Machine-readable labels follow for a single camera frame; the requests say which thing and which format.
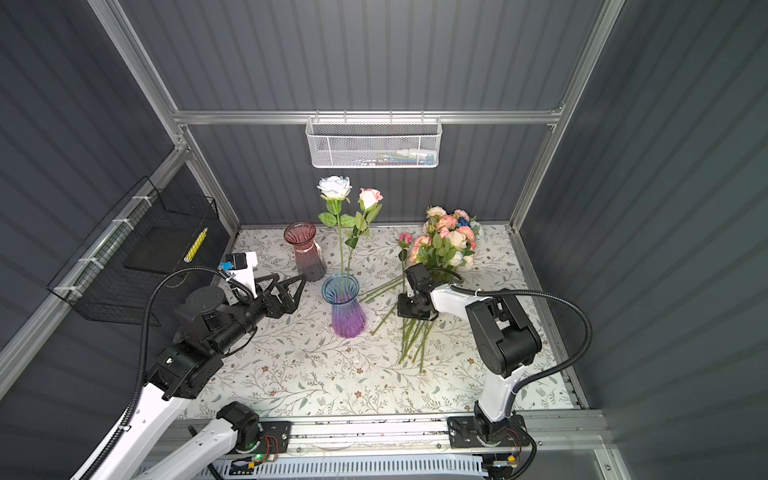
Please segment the hot pink rose stem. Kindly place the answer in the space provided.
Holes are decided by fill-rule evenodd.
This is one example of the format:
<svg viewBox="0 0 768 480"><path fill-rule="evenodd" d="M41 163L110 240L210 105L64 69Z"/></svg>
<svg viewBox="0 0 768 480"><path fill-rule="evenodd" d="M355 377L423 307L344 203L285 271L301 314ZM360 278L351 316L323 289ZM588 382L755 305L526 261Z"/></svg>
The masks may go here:
<svg viewBox="0 0 768 480"><path fill-rule="evenodd" d="M405 270L408 266L408 260L410 257L410 249L413 243L413 237L410 233L401 233L398 236L398 246L400 252L398 253L398 259L401 264L401 292L407 292L407 280Z"/></svg>

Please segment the light pink rose stem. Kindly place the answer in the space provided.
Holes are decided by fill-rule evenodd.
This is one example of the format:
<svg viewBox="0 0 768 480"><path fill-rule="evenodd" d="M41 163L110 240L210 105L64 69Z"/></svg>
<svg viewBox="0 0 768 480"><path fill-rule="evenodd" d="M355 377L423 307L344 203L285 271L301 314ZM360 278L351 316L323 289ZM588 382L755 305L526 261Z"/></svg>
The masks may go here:
<svg viewBox="0 0 768 480"><path fill-rule="evenodd" d="M347 247L346 260L342 263L342 273L351 274L350 262L357 244L362 237L370 235L370 226L379 215L383 201L382 193L374 188L361 188L358 197L358 211L354 216L344 216L343 225L349 228L343 245Z"/></svg>

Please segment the red glass vase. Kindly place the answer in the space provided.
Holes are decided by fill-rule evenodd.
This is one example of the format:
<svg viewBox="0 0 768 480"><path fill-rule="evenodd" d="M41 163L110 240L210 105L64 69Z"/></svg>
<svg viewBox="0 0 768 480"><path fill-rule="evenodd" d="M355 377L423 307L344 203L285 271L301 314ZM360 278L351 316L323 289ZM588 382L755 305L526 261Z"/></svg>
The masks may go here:
<svg viewBox="0 0 768 480"><path fill-rule="evenodd" d="M284 230L284 239L294 251L297 270L308 282L319 281L327 273L316 234L315 225L308 222L295 222Z"/></svg>

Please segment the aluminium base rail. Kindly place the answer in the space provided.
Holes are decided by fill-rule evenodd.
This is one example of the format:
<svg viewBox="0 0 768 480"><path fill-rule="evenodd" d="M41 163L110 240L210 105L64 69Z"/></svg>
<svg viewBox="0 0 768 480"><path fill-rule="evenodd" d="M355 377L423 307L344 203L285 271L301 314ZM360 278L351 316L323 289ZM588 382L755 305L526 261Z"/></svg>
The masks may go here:
<svg viewBox="0 0 768 480"><path fill-rule="evenodd" d="M521 413L541 450L593 450L614 438L599 410L538 410ZM490 453L516 450L522 439L487 444L472 430L470 413L293 417L287 433L273 436L286 457Z"/></svg>

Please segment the yellow tool in basket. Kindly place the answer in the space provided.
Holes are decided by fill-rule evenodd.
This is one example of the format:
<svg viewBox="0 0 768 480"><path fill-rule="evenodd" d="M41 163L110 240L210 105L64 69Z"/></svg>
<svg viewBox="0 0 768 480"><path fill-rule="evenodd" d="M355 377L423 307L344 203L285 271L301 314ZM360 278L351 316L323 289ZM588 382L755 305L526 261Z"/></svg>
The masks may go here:
<svg viewBox="0 0 768 480"><path fill-rule="evenodd" d="M183 261L185 263L191 263L195 259L199 249L201 248L202 244L206 240L207 233L208 233L208 228L205 227L205 228L203 228L201 230L201 232L198 234L198 236L194 239L194 241L192 242L191 246L187 250L185 256L183 257Z"/></svg>

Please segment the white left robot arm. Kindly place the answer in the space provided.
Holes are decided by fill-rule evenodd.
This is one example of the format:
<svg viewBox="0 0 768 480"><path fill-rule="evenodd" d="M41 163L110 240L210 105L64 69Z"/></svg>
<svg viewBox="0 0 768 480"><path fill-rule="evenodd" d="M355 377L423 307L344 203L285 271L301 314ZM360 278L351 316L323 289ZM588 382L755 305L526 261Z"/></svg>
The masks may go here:
<svg viewBox="0 0 768 480"><path fill-rule="evenodd" d="M262 463L284 451L287 438L270 434L259 415L234 401L205 427L146 471L139 468L179 414L223 367L225 359L253 339L265 318L294 313L306 285L304 276L276 274L249 287L227 277L236 303L218 286L193 291L176 308L183 330L153 363L140 354L139 372L125 412L76 471L77 479L191 479L215 460L236 453Z"/></svg>

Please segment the blue purple glass vase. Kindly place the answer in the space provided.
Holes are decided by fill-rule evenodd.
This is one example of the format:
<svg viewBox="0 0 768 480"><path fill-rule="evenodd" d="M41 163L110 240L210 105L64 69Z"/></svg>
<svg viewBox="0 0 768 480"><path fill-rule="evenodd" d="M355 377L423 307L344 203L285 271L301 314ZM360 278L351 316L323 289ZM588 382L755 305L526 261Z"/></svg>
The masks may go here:
<svg viewBox="0 0 768 480"><path fill-rule="evenodd" d="M365 329L366 314L358 300L359 292L357 278L349 273L334 274L322 285L322 298L331 308L331 327L340 337L354 338Z"/></svg>

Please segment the floral patterned table mat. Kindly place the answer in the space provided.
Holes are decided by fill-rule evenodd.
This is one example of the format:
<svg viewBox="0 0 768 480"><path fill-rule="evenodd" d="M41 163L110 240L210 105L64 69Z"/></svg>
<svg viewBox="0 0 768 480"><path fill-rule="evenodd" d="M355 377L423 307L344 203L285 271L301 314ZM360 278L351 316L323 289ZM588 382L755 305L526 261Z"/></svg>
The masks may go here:
<svg viewBox="0 0 768 480"><path fill-rule="evenodd" d="M421 227L375 227L353 256L361 293L400 273L397 236L416 237ZM507 227L485 224L479 252L460 274L468 288L527 288ZM256 275L296 273L293 250L282 228L241 229L233 252L257 254ZM247 348L225 360L182 418L208 418L231 401L250 405L262 416L305 417L472 410L481 393L485 368L470 326L454 316L431 322L427 339L402 341L402 320L393 312L397 291L364 304L366 327L345 339L331 327L331 309L321 296L322 281L308 283L299 309L267 319ZM525 387L518 410L559 410L577 406L562 374Z"/></svg>

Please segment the white rose stem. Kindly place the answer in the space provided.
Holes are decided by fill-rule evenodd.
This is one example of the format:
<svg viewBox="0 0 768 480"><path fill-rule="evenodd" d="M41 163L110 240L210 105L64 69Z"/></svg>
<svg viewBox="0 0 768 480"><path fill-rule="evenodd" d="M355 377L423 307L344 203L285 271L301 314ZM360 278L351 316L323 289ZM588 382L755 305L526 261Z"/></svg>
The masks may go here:
<svg viewBox="0 0 768 480"><path fill-rule="evenodd" d="M340 273L346 272L344 262L344 235L342 222L343 204L348 201L352 190L348 177L332 175L319 180L317 189L326 203L326 213L319 214L321 222L328 227L335 227L338 235Z"/></svg>

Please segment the pile of artificial flowers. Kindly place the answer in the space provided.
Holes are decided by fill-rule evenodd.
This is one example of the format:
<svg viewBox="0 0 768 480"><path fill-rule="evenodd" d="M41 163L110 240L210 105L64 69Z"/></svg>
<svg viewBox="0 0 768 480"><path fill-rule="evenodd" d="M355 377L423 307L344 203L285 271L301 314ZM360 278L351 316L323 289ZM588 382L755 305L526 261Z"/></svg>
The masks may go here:
<svg viewBox="0 0 768 480"><path fill-rule="evenodd" d="M468 269L474 263L477 243L483 236L482 224L462 209L449 212L440 206L428 207L425 218L421 234L418 237L412 236L407 267L423 264L432 270L437 284L462 281L459 270ZM391 292L402 293L401 272L395 278L364 292L362 300L366 304L372 303ZM402 318L398 364L407 361L409 356L411 359L415 356L418 370L424 368L424 351L432 330L431 322Z"/></svg>

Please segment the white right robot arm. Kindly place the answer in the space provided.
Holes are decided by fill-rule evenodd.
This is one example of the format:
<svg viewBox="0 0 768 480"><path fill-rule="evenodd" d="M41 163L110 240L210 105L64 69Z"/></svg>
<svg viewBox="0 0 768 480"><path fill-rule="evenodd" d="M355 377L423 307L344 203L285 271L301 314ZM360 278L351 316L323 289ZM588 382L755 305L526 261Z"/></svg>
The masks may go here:
<svg viewBox="0 0 768 480"><path fill-rule="evenodd" d="M472 290L441 284L422 264L404 273L410 293L398 296L398 315L432 321L450 314L470 325L476 350L486 368L483 390L474 406L478 441L493 445L512 429L518 383L542 350L542 340L518 301L528 290Z"/></svg>

